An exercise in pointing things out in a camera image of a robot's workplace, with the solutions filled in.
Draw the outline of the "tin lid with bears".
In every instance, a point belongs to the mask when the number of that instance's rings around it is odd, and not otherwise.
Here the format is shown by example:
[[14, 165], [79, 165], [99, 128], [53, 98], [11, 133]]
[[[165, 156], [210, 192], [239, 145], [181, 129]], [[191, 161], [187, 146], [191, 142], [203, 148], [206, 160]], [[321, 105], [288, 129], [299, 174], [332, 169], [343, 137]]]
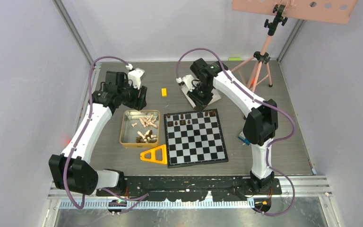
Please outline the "tin lid with bears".
[[[189, 91], [188, 88], [185, 85], [182, 85], [181, 86], [181, 91], [184, 94], [184, 96], [186, 97], [186, 99], [188, 100], [189, 104], [192, 106], [192, 108], [194, 110], [197, 110], [197, 106], [194, 104], [193, 100], [190, 97], [188, 97], [188, 95], [187, 95], [187, 92]], [[211, 105], [214, 102], [216, 102], [216, 101], [218, 101], [218, 100], [220, 100], [222, 98], [221, 95], [219, 94], [219, 92], [216, 89], [213, 89], [212, 93], [213, 93], [213, 96], [212, 96], [211, 101], [208, 103], [208, 105]]]

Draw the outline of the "gold tin box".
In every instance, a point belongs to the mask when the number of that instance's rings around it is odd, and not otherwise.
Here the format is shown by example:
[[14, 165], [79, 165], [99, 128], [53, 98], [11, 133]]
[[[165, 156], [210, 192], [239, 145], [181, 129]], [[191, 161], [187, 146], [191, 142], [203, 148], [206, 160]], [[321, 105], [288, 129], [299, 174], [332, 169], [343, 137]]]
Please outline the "gold tin box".
[[120, 144], [125, 148], [154, 148], [159, 145], [160, 112], [127, 110], [123, 114]]

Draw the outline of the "black white folding chessboard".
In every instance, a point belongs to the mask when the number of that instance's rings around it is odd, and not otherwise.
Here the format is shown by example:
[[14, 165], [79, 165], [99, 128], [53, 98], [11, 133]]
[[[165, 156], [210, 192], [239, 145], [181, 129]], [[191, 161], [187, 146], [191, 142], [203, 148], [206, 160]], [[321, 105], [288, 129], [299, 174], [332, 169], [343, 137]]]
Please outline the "black white folding chessboard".
[[228, 154], [217, 109], [163, 115], [168, 168], [228, 162]]

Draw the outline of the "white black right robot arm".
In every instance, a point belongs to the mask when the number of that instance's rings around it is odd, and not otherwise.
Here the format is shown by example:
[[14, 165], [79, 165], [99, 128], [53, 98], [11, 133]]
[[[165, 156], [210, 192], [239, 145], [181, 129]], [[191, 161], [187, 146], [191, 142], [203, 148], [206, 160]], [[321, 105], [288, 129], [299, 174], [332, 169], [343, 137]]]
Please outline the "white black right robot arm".
[[196, 83], [186, 82], [189, 86], [188, 97], [199, 111], [205, 109], [213, 98], [216, 89], [226, 95], [245, 116], [242, 132], [251, 144], [252, 167], [249, 185], [251, 191], [263, 194], [274, 179], [270, 165], [270, 143], [278, 128], [277, 104], [251, 92], [226, 66], [216, 61], [206, 63], [202, 58], [195, 60], [190, 70], [196, 76]]

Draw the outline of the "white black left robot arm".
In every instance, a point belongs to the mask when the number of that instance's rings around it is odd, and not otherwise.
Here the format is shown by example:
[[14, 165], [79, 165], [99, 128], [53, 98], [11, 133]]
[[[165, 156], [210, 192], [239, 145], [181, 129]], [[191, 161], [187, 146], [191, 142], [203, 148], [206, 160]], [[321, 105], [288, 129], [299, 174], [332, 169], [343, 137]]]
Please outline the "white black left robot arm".
[[56, 188], [85, 195], [101, 188], [108, 188], [115, 196], [125, 192], [123, 172], [113, 169], [96, 171], [90, 166], [90, 160], [102, 130], [120, 105], [135, 110], [142, 110], [147, 105], [147, 87], [141, 84], [144, 73], [139, 68], [127, 73], [106, 73], [100, 89], [92, 93], [92, 103], [88, 105], [76, 134], [61, 154], [49, 159]]

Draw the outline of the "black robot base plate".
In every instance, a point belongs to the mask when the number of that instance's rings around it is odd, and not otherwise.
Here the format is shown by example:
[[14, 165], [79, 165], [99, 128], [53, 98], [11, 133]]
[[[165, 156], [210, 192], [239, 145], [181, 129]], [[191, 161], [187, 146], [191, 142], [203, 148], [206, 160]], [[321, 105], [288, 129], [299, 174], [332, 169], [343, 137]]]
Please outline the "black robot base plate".
[[244, 201], [250, 196], [281, 195], [278, 179], [255, 192], [248, 176], [125, 176], [117, 186], [97, 190], [97, 196], [117, 194], [137, 198], [147, 194], [148, 201], [182, 202], [203, 201], [211, 197], [213, 201]]

